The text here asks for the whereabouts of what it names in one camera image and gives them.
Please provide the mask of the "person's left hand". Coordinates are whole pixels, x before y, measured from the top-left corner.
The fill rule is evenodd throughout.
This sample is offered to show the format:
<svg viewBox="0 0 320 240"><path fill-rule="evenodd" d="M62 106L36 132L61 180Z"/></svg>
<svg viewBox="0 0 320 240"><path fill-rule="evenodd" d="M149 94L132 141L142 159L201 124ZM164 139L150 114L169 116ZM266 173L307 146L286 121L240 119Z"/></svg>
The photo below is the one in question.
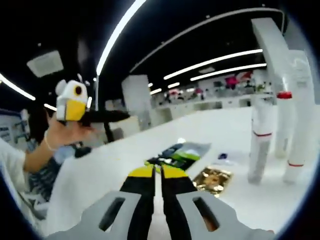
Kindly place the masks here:
<svg viewBox="0 0 320 240"><path fill-rule="evenodd" d="M96 132L97 130L92 126L84 126L77 121L71 121L63 125L61 122L52 119L48 130L45 132L44 141L49 149L55 151L62 146L82 142Z"/></svg>

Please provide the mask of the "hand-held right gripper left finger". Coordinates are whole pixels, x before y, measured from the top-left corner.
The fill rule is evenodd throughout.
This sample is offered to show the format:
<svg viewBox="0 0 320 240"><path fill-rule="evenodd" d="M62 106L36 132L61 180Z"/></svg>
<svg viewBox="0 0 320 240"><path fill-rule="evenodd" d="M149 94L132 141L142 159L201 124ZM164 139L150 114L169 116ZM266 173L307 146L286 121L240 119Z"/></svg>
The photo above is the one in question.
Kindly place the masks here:
<svg viewBox="0 0 320 240"><path fill-rule="evenodd" d="M110 191L83 211L79 223L49 240L146 240L154 213L155 167L129 173L119 191Z"/></svg>

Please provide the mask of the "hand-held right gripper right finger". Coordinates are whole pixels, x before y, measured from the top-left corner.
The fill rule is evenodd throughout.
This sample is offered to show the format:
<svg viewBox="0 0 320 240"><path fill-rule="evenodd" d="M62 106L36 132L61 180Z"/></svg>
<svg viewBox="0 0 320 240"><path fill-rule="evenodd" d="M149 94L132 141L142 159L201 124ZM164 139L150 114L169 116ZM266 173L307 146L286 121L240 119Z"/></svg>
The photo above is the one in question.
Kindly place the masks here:
<svg viewBox="0 0 320 240"><path fill-rule="evenodd" d="M273 240L275 234L252 229L236 211L206 191L199 191L179 168L161 168L163 212L173 240Z"/></svg>

